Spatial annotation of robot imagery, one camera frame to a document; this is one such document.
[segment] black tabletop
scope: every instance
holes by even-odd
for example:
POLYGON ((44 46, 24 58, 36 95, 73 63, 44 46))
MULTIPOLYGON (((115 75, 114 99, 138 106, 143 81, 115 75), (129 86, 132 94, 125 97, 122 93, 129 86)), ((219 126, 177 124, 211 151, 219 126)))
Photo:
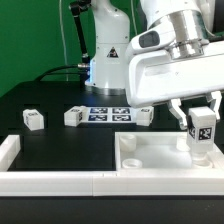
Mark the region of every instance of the black tabletop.
MULTIPOLYGON (((183 109, 187 111, 189 107, 205 104, 204 99, 186 101, 183 109)), ((1 97, 0 141, 9 134, 19 134, 22 142, 21 153, 10 170, 115 170, 115 131, 180 131, 166 105, 155 107, 150 127, 135 124, 65 127, 64 112, 81 105, 128 106, 125 95, 111 97, 89 93, 75 82, 25 82, 1 97), (44 115, 45 129, 31 132, 23 124, 22 112, 34 108, 44 115)), ((223 127, 221 121, 216 131, 216 142, 220 145, 224 144, 223 127)), ((221 224, 223 209, 221 196, 1 197, 0 221, 221 224)))

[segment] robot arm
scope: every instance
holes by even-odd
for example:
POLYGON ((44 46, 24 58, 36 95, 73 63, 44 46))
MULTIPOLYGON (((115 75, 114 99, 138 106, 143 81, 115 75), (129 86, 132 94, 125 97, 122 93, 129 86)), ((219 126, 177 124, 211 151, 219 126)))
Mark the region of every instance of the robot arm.
POLYGON ((172 108, 171 101, 178 99, 177 108, 180 100, 224 90, 222 72, 214 72, 214 68, 222 66, 224 42, 209 44, 195 1, 141 0, 141 5, 148 21, 148 31, 134 38, 127 48, 128 103, 135 108, 168 103, 172 108), (151 32, 156 32, 154 36, 161 41, 155 46, 146 44, 146 48, 142 47, 141 38, 153 39, 152 35, 147 36, 151 32))

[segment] white plastic housing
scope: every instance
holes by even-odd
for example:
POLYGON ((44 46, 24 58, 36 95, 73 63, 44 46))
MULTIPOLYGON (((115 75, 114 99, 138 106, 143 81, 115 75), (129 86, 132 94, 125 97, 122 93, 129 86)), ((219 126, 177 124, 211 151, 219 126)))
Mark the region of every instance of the white plastic housing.
POLYGON ((126 74, 129 105, 146 107, 224 90, 224 41, 203 46, 203 51, 203 56, 175 61, 165 50, 135 56, 126 74))
POLYGON ((147 18, 147 28, 162 17, 183 10, 200 11, 194 0, 141 0, 147 18))
POLYGON ((90 79, 86 85, 100 89, 124 89, 129 18, 112 6, 109 0, 93 0, 92 10, 96 28, 96 54, 91 61, 90 79))

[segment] green wall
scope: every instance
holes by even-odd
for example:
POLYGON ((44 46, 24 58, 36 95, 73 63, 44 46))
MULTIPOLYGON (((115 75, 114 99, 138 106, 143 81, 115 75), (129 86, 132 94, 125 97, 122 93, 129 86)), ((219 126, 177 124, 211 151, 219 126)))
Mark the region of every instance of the green wall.
MULTIPOLYGON (((81 53, 73 17, 68 10, 72 1, 62 0, 62 8, 68 63, 76 64, 81 61, 81 53)), ((111 2, 130 16, 130 0, 111 2)), ((88 52, 94 56, 91 10, 82 14, 81 19, 88 52)), ((46 70, 64 64, 59 0, 0 0, 0 96, 18 83, 34 80, 46 70)), ((65 78, 54 76, 53 80, 65 78)), ((78 76, 70 76, 70 80, 78 80, 78 76)))

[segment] cube with marker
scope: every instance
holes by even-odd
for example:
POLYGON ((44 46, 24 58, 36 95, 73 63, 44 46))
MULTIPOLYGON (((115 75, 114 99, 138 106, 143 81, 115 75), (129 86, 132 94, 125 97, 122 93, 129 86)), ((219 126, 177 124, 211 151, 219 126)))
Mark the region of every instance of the cube with marker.
POLYGON ((149 126, 152 123, 154 117, 154 108, 145 107, 137 111, 136 124, 141 126, 149 126))
POLYGON ((211 151, 216 127, 215 112, 208 107, 191 108, 189 116, 191 124, 187 134, 187 145, 195 153, 211 151))
POLYGON ((36 109, 24 110, 23 121, 31 131, 44 129, 44 117, 36 109))
POLYGON ((64 123, 66 126, 77 127, 84 116, 86 116, 87 108, 85 106, 72 107, 64 113, 64 123))

